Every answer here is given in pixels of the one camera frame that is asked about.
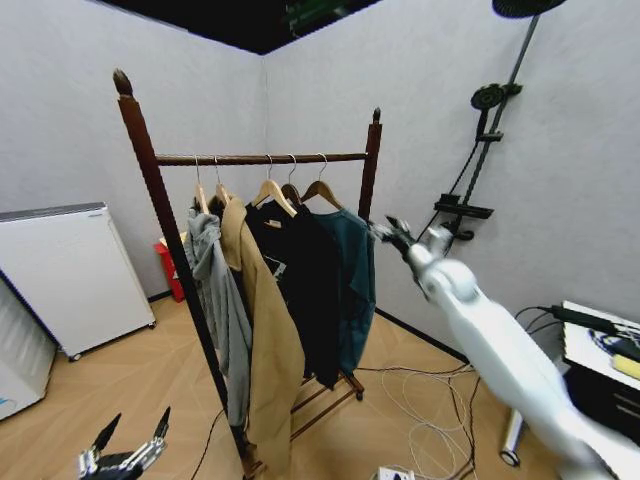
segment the gray hoodie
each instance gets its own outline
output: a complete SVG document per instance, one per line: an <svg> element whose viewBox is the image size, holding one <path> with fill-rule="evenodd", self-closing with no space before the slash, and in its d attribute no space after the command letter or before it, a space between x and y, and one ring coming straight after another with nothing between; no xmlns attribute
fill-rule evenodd
<svg viewBox="0 0 640 480"><path fill-rule="evenodd" d="M220 370L227 378L229 424L244 425L249 405L251 325L220 247L220 219L189 209L184 244Z"/></svg>

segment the beige coat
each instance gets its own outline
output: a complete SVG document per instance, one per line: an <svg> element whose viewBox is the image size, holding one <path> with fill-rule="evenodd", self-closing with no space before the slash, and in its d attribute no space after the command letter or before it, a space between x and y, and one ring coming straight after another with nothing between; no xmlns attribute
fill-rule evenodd
<svg viewBox="0 0 640 480"><path fill-rule="evenodd" d="M253 320L247 438L274 473L289 466L293 407L304 373L304 353L276 280L245 223L242 200L232 198L222 217L221 245L229 267L242 272Z"/></svg>

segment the teal shirt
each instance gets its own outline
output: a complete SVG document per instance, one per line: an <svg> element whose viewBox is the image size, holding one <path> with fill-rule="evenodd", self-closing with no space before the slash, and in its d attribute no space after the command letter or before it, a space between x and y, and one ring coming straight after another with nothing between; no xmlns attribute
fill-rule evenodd
<svg viewBox="0 0 640 480"><path fill-rule="evenodd" d="M374 239L364 220L345 209L313 217L340 251L340 368L351 374L364 352L376 306Z"/></svg>

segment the white wall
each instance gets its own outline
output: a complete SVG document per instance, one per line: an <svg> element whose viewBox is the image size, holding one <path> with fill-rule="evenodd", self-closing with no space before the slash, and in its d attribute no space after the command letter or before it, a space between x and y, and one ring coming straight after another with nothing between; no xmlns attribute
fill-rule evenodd
<svg viewBox="0 0 640 480"><path fill-rule="evenodd" d="M145 292L165 291L161 232L111 73L129 75L158 153L257 153L263 59L85 0L3 2L0 43L0 211L105 201ZM222 180L245 197L264 174L229 168ZM163 172L184 225L195 171ZM213 192L214 170L201 175Z"/></svg>
<svg viewBox="0 0 640 480"><path fill-rule="evenodd" d="M422 228L472 146L472 93L507 80L528 25L497 17L489 0L461 3L384 0L269 54L269 149L361 150L380 105L372 218ZM640 4L622 0L570 1L540 21L525 89L472 199L496 211L452 252L512 311L568 298L639 317L638 24ZM299 170L304 187L315 170ZM325 178L357 208L360 166ZM378 306L457 348L397 253L376 255Z"/></svg>

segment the rack finial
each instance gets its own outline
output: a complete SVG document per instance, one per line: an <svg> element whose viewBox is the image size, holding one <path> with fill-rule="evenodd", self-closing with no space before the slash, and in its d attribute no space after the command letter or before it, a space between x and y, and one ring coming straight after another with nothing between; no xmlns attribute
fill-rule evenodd
<svg viewBox="0 0 640 480"><path fill-rule="evenodd" d="M131 86L131 82L129 81L127 74L119 68L116 68L113 71L113 83L116 84L116 90L120 95L133 96L133 87Z"/></svg>

